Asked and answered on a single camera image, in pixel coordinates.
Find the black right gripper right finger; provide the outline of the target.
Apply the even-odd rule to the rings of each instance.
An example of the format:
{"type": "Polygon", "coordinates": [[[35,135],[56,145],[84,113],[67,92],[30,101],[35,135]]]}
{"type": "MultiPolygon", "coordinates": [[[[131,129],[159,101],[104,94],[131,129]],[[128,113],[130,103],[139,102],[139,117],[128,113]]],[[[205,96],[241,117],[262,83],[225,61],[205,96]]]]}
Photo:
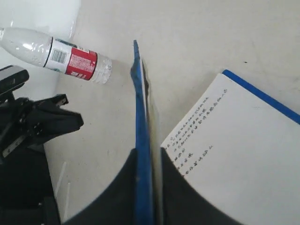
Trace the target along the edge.
{"type": "Polygon", "coordinates": [[[165,225],[239,225],[217,209],[184,179],[161,148],[165,225]]]}

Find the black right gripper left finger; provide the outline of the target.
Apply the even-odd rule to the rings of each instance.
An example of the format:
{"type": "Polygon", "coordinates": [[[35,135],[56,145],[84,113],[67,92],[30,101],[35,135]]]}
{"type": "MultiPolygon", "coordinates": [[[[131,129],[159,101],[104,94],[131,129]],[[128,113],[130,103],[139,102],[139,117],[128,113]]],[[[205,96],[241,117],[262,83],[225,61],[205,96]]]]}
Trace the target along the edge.
{"type": "Polygon", "coordinates": [[[114,180],[65,225],[133,225],[137,151],[132,149],[114,180]]]}

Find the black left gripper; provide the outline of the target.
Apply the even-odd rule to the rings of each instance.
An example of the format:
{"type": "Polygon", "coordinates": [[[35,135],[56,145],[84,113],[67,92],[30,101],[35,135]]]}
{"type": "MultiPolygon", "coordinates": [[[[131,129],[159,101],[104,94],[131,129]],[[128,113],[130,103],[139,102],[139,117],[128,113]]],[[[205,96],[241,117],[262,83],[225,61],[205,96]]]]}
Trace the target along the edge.
{"type": "Polygon", "coordinates": [[[79,130],[83,118],[62,109],[66,94],[39,101],[9,99],[0,106],[0,223],[61,224],[43,144],[79,130]],[[29,116],[39,112],[37,123],[29,116]]]}

